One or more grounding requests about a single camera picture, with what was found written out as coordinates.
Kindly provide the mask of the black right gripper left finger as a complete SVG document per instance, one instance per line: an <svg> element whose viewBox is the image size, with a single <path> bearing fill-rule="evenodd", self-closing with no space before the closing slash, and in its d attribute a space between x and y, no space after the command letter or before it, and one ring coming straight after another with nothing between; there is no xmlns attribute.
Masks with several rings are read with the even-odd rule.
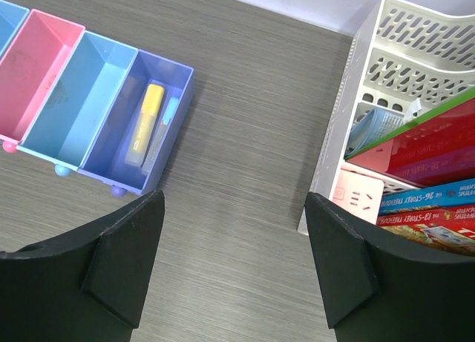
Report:
<svg viewBox="0 0 475 342"><path fill-rule="evenodd" d="M116 211L1 253L3 341L129 341L165 216L151 191Z"/></svg>

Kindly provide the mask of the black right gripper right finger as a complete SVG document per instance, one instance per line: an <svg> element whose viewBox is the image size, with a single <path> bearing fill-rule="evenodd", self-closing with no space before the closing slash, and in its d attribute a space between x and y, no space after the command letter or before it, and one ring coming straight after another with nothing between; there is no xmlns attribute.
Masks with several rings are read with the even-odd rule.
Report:
<svg viewBox="0 0 475 342"><path fill-rule="evenodd" d="M338 341L472 341L474 259L368 223L317 193L307 230Z"/></svg>

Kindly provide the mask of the purple drawer box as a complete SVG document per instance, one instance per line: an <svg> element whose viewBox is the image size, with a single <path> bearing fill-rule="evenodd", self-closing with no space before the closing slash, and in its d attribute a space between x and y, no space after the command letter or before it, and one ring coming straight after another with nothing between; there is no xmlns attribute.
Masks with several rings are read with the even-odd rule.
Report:
<svg viewBox="0 0 475 342"><path fill-rule="evenodd" d="M155 188L193 95L193 68L139 50L79 173L115 197Z"/></svg>

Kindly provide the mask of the yellow capped tube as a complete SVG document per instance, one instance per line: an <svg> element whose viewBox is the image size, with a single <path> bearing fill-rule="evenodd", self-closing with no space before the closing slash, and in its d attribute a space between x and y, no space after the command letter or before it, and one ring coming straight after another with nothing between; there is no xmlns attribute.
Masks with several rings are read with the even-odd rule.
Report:
<svg viewBox="0 0 475 342"><path fill-rule="evenodd" d="M164 93L165 88L158 84L151 83L146 88L131 141L125 155L126 164L135 167L142 165L157 116L160 112Z"/></svg>

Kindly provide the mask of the teal blue drawer box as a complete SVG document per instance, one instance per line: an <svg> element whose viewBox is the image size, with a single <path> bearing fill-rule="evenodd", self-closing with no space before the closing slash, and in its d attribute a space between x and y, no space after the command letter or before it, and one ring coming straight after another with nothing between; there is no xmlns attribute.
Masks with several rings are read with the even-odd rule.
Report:
<svg viewBox="0 0 475 342"><path fill-rule="evenodd" d="M60 177L78 171L136 55L135 47L84 32L19 150L52 162Z"/></svg>

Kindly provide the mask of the blue capped clear tube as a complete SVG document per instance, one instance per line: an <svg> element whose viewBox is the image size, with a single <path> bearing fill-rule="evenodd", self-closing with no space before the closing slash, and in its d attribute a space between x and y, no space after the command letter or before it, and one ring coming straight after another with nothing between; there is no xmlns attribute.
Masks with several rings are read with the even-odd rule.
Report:
<svg viewBox="0 0 475 342"><path fill-rule="evenodd" d="M166 110L162 116L162 119L159 122L154 138L151 141L151 145L149 147L147 156L145 157L145 161L142 165L141 172L144 175L148 174L153 167L153 163L157 155L159 154L163 137L165 136L168 130L168 125L170 124L170 121L177 109L178 104L179 104L179 99L177 97L172 97L168 101Z"/></svg>

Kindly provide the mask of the pink drawer box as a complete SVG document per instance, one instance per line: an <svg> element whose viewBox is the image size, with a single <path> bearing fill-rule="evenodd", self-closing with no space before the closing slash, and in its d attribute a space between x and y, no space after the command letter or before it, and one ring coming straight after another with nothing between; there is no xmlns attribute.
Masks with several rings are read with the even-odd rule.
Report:
<svg viewBox="0 0 475 342"><path fill-rule="evenodd" d="M31 10L1 58L1 141L13 153L45 104L85 26Z"/></svg>

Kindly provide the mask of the light blue drawer box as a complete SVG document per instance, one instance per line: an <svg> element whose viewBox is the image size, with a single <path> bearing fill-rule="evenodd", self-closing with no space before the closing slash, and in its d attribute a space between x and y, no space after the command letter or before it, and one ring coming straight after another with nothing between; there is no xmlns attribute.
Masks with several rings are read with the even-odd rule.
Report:
<svg viewBox="0 0 475 342"><path fill-rule="evenodd" d="M9 1L0 1L0 54L3 56L30 10Z"/></svg>

